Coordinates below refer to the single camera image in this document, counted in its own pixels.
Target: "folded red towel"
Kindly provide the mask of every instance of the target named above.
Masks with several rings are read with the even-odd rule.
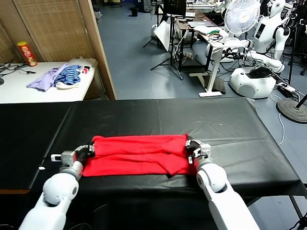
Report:
[[[96,156],[89,159],[83,175],[195,174],[185,151],[187,136],[96,136]]]

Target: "computer screen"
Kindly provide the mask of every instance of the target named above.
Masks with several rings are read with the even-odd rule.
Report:
[[[164,0],[163,13],[186,16],[186,0]]]

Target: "floor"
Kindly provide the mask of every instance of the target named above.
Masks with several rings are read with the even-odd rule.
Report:
[[[131,17],[131,3],[123,3],[121,8],[99,6],[103,17],[99,22],[99,30],[103,40],[106,57],[113,78],[118,99],[158,99],[158,98],[198,98],[203,92],[197,78],[190,78],[182,72],[184,80],[179,80],[171,68],[158,67],[150,69],[169,57],[165,50],[155,45],[142,48],[150,39],[151,26],[156,22],[156,16],[149,13],[138,13]],[[186,48],[185,52],[198,54],[198,61],[204,63],[204,43],[195,44],[193,50]],[[307,92],[307,75],[300,76],[300,67],[294,67],[292,86],[301,92]],[[230,74],[219,76],[225,81]],[[282,72],[282,77],[288,78],[289,67]],[[238,97],[227,84],[223,97]],[[273,94],[282,95],[274,90]],[[276,142],[282,139],[282,127],[271,99],[255,101],[257,113],[266,125]],[[282,118],[285,128],[285,138],[280,148],[300,176],[307,184],[307,126],[299,125]],[[307,201],[304,197],[296,197],[301,211],[307,211]],[[289,197],[264,197],[249,207],[252,215],[262,230],[286,230],[297,222],[298,217],[291,205]]]

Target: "snack can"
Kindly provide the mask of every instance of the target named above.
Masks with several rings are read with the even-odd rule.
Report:
[[[29,45],[27,44],[27,42],[19,42],[17,43],[17,45],[20,48],[21,52],[23,53],[29,66],[36,66],[37,62],[35,61],[34,55],[32,54],[31,49]]]

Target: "purple cloth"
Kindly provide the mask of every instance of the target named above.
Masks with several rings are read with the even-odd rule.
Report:
[[[34,88],[43,92],[46,92],[51,86],[54,85],[56,77],[68,66],[68,63],[65,63],[59,68],[54,68],[47,73],[44,73],[35,81],[27,85],[27,88]]]

